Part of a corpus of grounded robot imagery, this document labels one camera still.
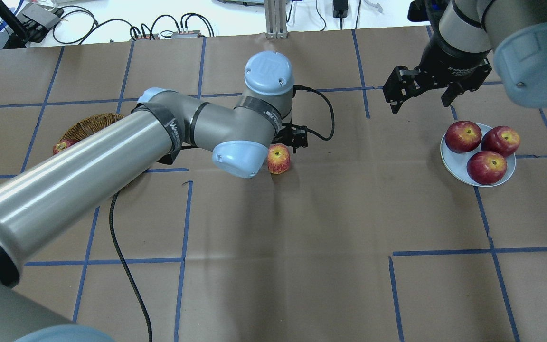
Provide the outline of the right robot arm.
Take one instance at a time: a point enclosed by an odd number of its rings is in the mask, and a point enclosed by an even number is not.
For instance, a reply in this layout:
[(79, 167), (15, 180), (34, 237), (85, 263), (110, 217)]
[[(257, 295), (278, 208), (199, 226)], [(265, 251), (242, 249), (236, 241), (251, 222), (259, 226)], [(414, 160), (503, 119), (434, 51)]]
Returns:
[(448, 107), (492, 71), (516, 105), (547, 108), (547, 0), (414, 0), (407, 17), (432, 36), (419, 65), (395, 67), (384, 84), (393, 113), (441, 88)]

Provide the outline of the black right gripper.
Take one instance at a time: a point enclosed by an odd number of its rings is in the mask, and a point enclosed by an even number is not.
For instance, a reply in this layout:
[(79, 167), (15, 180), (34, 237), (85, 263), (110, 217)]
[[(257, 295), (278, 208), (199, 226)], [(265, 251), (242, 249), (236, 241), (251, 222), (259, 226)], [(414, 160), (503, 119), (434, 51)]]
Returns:
[(492, 71), (489, 52), (465, 52), (449, 45), (441, 36), (432, 36), (417, 67), (397, 66), (383, 86), (384, 97), (393, 114), (402, 104), (434, 89), (445, 89), (444, 107), (467, 91), (477, 91)]

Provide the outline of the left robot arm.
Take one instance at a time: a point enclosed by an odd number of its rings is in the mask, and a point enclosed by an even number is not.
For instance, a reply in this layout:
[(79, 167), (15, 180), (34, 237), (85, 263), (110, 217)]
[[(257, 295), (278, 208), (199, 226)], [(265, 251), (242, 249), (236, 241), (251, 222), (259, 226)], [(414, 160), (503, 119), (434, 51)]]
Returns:
[(292, 112), (290, 60), (263, 51), (245, 66), (233, 109), (152, 87), (132, 112), (0, 185), (0, 342), (110, 342), (13, 290), (24, 264), (99, 203), (155, 162), (171, 164), (184, 143), (252, 178)]

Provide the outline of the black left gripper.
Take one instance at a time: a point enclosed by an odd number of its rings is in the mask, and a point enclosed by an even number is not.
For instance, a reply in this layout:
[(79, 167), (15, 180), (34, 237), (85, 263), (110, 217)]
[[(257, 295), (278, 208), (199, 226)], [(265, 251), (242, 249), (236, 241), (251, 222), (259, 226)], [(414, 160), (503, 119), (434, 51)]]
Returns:
[(297, 153), (298, 149), (307, 148), (309, 146), (307, 127), (283, 123), (282, 129), (277, 134), (277, 143), (291, 147), (293, 153)]

